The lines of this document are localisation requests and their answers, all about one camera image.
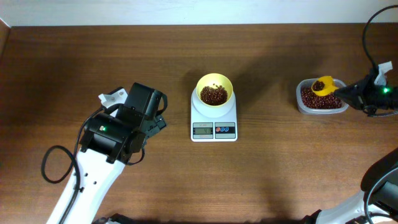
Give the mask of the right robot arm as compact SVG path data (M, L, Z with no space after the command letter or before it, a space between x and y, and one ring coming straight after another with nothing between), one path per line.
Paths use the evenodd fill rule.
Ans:
M338 98L370 117L397 114L397 88L378 85L382 72L372 68L368 75L335 91ZM397 151L373 164L361 183L361 190L328 210L318 210L300 222L304 224L352 224L397 221Z

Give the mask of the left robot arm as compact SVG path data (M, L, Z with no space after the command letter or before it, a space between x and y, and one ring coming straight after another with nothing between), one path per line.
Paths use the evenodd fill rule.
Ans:
M135 153L167 125L167 95L140 83L100 94L101 106L78 131L75 148L59 149L71 160L69 178L48 223L91 223L109 188Z

